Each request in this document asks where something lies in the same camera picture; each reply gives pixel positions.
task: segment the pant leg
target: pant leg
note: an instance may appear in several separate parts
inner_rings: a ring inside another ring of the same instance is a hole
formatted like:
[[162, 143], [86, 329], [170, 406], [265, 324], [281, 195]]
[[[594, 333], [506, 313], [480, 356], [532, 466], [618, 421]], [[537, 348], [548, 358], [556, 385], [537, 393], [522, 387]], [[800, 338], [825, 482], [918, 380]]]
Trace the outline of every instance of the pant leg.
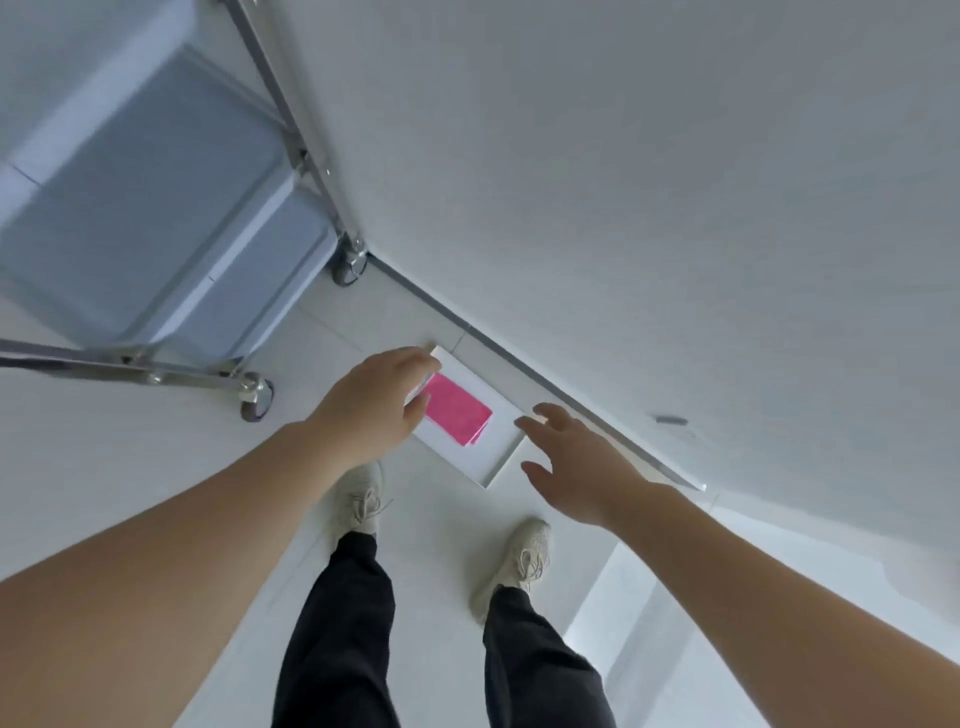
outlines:
[[394, 590], [376, 539], [350, 532], [303, 605], [274, 701], [274, 728], [397, 728], [387, 691]]
[[493, 593], [483, 641], [492, 728], [615, 728], [600, 675], [523, 590]]

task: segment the wheel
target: wheel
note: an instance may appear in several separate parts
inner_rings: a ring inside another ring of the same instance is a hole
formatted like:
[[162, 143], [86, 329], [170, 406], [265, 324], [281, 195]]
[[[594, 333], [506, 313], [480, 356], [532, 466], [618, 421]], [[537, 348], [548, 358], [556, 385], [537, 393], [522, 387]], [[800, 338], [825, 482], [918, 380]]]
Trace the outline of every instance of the wheel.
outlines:
[[258, 423], [270, 411], [270, 405], [274, 403], [274, 383], [269, 379], [264, 379], [263, 385], [256, 401], [240, 403], [240, 417], [244, 419], [244, 422]]
[[346, 288], [360, 280], [363, 272], [367, 270], [367, 257], [356, 260], [351, 267], [347, 262], [347, 257], [343, 253], [337, 254], [337, 261], [333, 265], [333, 282], [341, 288]]

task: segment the person's left hand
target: person's left hand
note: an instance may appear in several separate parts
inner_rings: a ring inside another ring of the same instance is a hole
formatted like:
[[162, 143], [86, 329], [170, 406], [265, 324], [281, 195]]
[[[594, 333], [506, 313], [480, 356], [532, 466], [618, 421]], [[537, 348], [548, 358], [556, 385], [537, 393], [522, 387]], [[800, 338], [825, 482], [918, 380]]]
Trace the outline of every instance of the person's left hand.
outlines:
[[374, 354], [333, 385], [305, 424], [344, 472], [385, 455], [420, 424], [429, 397], [407, 396], [440, 362], [420, 347]]

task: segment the pink towel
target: pink towel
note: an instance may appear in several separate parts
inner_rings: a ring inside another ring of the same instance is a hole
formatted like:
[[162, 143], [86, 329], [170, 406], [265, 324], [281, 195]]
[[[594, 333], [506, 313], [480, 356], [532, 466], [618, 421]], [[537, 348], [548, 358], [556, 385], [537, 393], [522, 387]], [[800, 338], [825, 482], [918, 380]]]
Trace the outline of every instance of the pink towel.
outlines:
[[430, 395], [426, 416], [460, 445], [473, 445], [483, 433], [493, 411], [466, 389], [442, 374], [423, 387]]

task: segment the shoelace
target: shoelace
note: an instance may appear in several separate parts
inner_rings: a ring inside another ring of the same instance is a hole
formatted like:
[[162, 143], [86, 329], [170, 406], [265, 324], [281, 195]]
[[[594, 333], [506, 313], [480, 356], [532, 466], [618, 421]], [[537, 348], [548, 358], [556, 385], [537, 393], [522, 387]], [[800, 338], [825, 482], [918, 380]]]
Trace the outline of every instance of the shoelace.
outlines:
[[354, 493], [350, 496], [350, 499], [353, 501], [353, 517], [357, 523], [379, 516], [393, 502], [389, 500], [381, 504], [380, 498], [373, 490], [368, 490], [366, 493]]
[[516, 558], [516, 570], [520, 573], [520, 583], [527, 584], [543, 576], [543, 558], [529, 548], [524, 548]]

